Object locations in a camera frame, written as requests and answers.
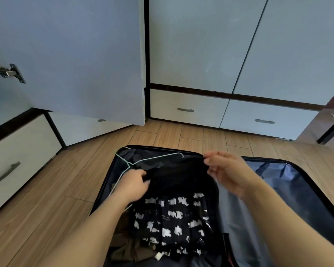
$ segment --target brown garment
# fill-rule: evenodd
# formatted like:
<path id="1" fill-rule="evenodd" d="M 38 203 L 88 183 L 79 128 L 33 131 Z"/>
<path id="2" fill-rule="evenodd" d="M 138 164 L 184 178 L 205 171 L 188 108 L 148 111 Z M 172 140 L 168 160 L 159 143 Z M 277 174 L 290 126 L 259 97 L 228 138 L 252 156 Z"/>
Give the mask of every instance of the brown garment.
<path id="1" fill-rule="evenodd" d="M 147 247 L 142 247 L 140 241 L 132 239 L 127 233 L 129 227 L 129 216 L 124 212 L 115 228 L 110 247 L 119 247 L 111 254 L 112 261 L 141 261 L 153 258 L 157 252 Z"/>

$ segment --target forearm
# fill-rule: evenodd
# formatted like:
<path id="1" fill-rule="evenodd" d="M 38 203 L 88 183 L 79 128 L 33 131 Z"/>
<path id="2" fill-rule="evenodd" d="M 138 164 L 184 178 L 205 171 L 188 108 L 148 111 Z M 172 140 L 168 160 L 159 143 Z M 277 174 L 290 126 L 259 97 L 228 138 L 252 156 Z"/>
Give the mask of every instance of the forearm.
<path id="1" fill-rule="evenodd" d="M 103 265 L 116 224 L 127 206 L 121 195 L 112 193 L 40 267 L 100 267 Z"/>
<path id="2" fill-rule="evenodd" d="M 334 266 L 334 246 L 266 183 L 260 182 L 243 200 L 277 266 Z"/>

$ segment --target hand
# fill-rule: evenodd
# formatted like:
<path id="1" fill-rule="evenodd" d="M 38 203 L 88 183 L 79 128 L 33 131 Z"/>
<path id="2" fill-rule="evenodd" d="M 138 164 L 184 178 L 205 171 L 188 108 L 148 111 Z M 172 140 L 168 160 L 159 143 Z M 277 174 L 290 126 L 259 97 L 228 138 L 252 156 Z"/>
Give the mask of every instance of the hand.
<path id="1" fill-rule="evenodd" d="M 210 151 L 206 152 L 204 157 L 204 163 L 209 166 L 208 174 L 241 199 L 258 184 L 263 183 L 239 156 L 228 152 Z"/>
<path id="2" fill-rule="evenodd" d="M 147 191 L 150 180 L 143 182 L 146 171 L 143 169 L 131 169 L 121 177 L 117 183 L 114 193 L 120 194 L 122 198 L 130 202 L 139 200 Z"/>

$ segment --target suitcase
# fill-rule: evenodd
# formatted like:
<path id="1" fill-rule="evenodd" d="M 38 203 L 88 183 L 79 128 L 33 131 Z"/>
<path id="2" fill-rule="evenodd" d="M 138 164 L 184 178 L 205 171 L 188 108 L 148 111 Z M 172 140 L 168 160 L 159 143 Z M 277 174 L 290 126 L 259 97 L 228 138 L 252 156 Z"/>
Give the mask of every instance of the suitcase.
<path id="1" fill-rule="evenodd" d="M 176 149 L 129 145 L 116 153 L 129 162 L 163 156 L 171 153 L 188 156 L 201 154 Z M 309 175 L 292 162 L 260 157 L 243 157 L 247 164 L 264 179 L 280 197 L 312 228 L 334 244 L 334 206 L 316 186 Z M 139 162 L 131 168 L 156 168 L 173 166 L 182 156 L 172 155 Z M 94 202 L 91 213 L 108 197 L 112 184 L 127 168 L 126 163 L 115 156 Z M 219 186 L 218 241 L 222 244 L 218 257 L 185 257 L 179 262 L 163 256 L 141 262 L 109 262 L 109 253 L 104 266 L 274 266 L 266 244 L 259 236 L 254 221 L 244 203 Z"/>

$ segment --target person's left arm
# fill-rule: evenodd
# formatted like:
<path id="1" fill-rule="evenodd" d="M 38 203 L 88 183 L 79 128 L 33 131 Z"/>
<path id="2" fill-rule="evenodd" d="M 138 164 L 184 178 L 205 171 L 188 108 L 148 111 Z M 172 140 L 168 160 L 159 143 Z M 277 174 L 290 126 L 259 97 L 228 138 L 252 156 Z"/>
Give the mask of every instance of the person's left arm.
<path id="1" fill-rule="evenodd" d="M 116 224 L 130 202 L 140 199 L 148 189 L 144 170 L 129 170 L 114 192 L 39 267 L 101 267 Z"/>

